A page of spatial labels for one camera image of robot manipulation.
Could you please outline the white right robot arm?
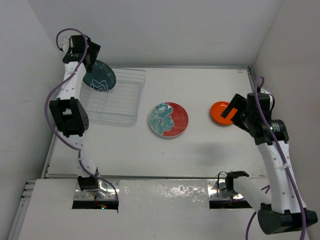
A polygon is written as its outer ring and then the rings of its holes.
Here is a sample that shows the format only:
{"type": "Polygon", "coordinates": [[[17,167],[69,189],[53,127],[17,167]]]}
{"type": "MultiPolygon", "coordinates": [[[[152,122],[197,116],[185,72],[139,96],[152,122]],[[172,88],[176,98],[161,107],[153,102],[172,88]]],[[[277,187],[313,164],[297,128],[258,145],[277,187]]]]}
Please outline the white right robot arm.
{"type": "Polygon", "coordinates": [[[264,194],[245,171],[226,174],[224,190],[241,194],[257,213],[266,235],[300,231],[318,222],[317,213],[308,210],[298,191],[289,155],[289,135],[285,123],[272,119],[272,96],[235,94],[221,116],[236,113],[232,123],[254,139],[269,181],[271,196],[264,194]]]}

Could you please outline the dark green rimmed plate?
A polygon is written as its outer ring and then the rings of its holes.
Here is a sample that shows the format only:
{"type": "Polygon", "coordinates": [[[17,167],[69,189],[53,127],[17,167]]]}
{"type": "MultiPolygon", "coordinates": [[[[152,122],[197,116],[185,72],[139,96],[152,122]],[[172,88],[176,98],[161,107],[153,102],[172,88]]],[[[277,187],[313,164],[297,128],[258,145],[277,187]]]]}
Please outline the dark green rimmed plate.
{"type": "Polygon", "coordinates": [[[83,82],[93,90],[108,92],[115,87],[117,79],[112,68],[96,60],[92,71],[85,74],[83,82]]]}

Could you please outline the orange plastic plate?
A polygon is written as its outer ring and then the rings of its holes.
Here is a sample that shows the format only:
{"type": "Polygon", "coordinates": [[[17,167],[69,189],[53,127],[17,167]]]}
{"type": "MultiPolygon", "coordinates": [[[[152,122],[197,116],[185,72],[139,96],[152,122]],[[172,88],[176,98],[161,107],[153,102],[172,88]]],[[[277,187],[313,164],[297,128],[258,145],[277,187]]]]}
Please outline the orange plastic plate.
{"type": "Polygon", "coordinates": [[[233,108],[226,118],[221,117],[222,112],[228,107],[229,103],[226,101],[215,102],[210,108],[211,118],[218,124],[223,126],[232,125],[231,118],[237,113],[237,110],[233,108]]]}

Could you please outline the red plate with teal flower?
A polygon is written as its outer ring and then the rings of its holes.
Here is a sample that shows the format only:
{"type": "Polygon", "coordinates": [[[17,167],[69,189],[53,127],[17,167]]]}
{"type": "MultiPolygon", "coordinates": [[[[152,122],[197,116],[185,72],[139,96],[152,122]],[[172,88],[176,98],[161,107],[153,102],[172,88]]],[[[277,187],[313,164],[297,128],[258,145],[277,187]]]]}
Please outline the red plate with teal flower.
{"type": "Polygon", "coordinates": [[[148,124],[158,136],[175,138],[187,129],[189,116],[181,105],[174,102],[162,102],[150,111],[148,124]]]}

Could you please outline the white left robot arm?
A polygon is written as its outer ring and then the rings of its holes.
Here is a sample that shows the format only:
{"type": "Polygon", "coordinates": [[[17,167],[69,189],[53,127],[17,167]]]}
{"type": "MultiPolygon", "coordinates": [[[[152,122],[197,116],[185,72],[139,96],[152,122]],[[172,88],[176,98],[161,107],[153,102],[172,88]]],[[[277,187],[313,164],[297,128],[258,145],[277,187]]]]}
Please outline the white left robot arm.
{"type": "Polygon", "coordinates": [[[49,101],[49,109],[56,129],[63,135],[68,147],[77,151],[77,182],[83,192],[97,193],[100,190],[99,172],[93,160],[84,154],[85,132],[89,129],[89,117],[80,101],[81,87],[86,73],[91,72],[100,46],[89,37],[72,35],[62,41],[65,53],[64,78],[60,91],[49,101]]]}

